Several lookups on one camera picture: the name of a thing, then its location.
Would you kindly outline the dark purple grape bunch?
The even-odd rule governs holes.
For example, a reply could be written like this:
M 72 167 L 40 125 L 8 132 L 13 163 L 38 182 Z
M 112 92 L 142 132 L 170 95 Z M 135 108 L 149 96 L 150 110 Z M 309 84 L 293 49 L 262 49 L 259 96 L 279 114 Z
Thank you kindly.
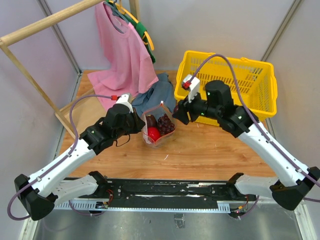
M 176 128 L 175 124 L 170 120 L 168 115 L 164 114 L 157 120 L 157 129 L 161 135 L 164 136 L 173 132 Z

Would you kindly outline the clear zip top bag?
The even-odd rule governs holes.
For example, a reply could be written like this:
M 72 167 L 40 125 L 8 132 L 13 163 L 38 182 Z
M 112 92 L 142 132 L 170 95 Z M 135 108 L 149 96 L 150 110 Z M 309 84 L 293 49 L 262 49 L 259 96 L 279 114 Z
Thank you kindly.
M 142 114 L 145 126 L 142 128 L 144 142 L 157 148 L 169 140 L 176 131 L 177 124 L 171 111 L 163 101 Z

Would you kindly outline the red apple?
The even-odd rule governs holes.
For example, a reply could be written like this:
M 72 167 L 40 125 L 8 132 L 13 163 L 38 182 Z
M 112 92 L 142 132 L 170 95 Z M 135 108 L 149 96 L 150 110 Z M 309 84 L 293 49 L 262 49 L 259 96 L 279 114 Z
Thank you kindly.
M 147 135 L 154 142 L 156 142 L 162 136 L 160 131 L 156 127 L 148 127 L 147 128 Z

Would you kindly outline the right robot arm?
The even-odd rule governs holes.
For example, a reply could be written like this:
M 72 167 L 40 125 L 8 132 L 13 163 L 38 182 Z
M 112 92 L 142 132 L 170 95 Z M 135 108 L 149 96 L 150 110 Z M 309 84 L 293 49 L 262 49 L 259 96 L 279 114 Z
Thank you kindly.
M 206 100 L 201 98 L 197 78 L 184 80 L 182 88 L 188 95 L 175 107 L 175 119 L 185 125 L 198 117 L 216 120 L 220 128 L 248 145 L 276 173 L 276 177 L 236 173 L 227 182 L 227 196 L 232 200 L 243 195 L 263 196 L 286 210 L 295 210 L 319 180 L 319 168 L 297 160 L 269 134 L 257 116 L 234 104 L 230 87 L 223 81 L 213 80 L 205 85 Z

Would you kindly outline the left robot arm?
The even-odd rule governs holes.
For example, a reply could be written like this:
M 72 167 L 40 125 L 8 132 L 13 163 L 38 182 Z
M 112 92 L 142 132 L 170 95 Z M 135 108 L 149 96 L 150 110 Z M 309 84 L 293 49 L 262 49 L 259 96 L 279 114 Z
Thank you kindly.
M 122 136 L 142 131 L 145 122 L 133 107 L 116 103 L 106 116 L 87 127 L 77 141 L 46 167 L 30 176 L 14 180 L 17 197 L 32 220 L 46 217 L 56 206 L 78 197 L 101 198 L 107 193 L 107 180 L 98 171 L 62 182 L 86 161 L 111 147 Z

